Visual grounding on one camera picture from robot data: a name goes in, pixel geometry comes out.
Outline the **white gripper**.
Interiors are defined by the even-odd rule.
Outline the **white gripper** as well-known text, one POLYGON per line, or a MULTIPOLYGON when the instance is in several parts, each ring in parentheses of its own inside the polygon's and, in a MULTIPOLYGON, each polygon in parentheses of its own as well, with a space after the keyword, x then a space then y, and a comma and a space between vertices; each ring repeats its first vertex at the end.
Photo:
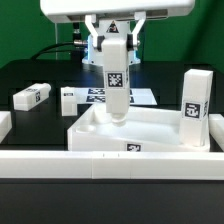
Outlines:
POLYGON ((138 49, 138 34, 147 19, 188 15, 195 0, 40 0, 43 14, 54 23, 82 22, 92 35, 93 48, 102 51, 104 37, 93 24, 97 19, 134 20, 136 25, 127 35, 127 50, 138 49))

